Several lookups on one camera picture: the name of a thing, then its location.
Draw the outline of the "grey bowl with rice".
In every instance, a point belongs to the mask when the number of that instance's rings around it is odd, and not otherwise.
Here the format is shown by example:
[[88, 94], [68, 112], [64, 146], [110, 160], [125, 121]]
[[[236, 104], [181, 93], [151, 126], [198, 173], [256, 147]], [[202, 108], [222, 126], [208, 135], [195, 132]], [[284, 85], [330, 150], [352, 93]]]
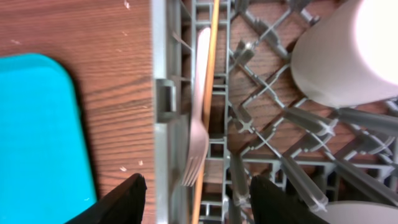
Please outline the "grey bowl with rice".
[[328, 223], [398, 224], [397, 207], [374, 202], [330, 202], [314, 214]]

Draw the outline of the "wooden chopstick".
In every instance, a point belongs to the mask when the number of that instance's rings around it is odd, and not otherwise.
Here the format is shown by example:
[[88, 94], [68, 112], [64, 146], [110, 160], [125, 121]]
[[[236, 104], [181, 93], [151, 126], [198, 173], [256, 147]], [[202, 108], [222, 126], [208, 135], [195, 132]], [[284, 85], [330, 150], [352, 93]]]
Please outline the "wooden chopstick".
[[207, 142], [203, 154], [203, 159], [201, 160], [200, 163], [200, 170], [198, 171], [198, 177], [195, 183], [195, 199], [193, 204], [191, 224], [198, 224], [199, 222], [201, 193], [202, 193], [203, 177], [205, 171], [205, 159], [207, 153], [210, 151], [209, 150], [210, 137], [208, 134], [208, 130], [210, 123], [211, 101], [212, 101], [213, 81], [214, 81], [214, 72], [215, 72], [216, 41], [218, 33], [219, 11], [220, 11], [220, 0], [214, 0], [213, 13], [211, 18], [210, 44], [208, 48], [208, 61], [206, 66], [205, 92], [203, 99], [203, 124], [207, 134]]

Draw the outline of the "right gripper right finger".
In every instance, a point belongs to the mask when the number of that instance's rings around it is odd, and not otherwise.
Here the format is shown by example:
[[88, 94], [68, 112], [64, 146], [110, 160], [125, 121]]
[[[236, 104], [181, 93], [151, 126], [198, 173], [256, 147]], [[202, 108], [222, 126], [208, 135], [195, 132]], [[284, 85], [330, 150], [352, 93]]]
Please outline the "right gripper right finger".
[[309, 209], [289, 197], [268, 178], [257, 175], [249, 188], [254, 223], [327, 224]]

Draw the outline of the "white plastic fork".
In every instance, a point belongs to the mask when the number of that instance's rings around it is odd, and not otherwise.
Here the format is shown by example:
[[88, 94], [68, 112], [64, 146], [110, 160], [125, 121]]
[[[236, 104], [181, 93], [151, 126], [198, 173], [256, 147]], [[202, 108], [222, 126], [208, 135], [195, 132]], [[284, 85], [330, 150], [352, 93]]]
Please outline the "white plastic fork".
[[195, 183], [200, 167], [205, 160], [205, 154], [209, 144], [209, 135], [202, 121], [202, 112], [203, 100], [205, 97], [210, 35], [211, 28], [206, 27], [200, 31], [197, 40], [189, 148], [185, 172], [181, 183], [183, 186], [187, 187], [191, 187]]

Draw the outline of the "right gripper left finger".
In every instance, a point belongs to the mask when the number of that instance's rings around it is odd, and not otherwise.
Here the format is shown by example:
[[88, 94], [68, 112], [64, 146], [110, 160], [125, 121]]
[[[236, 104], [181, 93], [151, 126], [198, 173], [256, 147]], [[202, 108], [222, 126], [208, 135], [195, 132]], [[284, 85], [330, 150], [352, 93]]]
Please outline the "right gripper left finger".
[[130, 224], [142, 222], [146, 203], [146, 182], [133, 174], [69, 224]]

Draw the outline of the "white paper cup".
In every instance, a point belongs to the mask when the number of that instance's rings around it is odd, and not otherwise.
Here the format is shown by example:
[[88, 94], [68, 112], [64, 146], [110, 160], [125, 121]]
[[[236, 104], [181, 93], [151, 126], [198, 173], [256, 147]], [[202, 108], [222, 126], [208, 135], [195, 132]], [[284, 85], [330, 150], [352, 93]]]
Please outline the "white paper cup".
[[347, 1], [306, 31], [292, 52], [297, 87], [330, 107], [397, 96], [397, 1]]

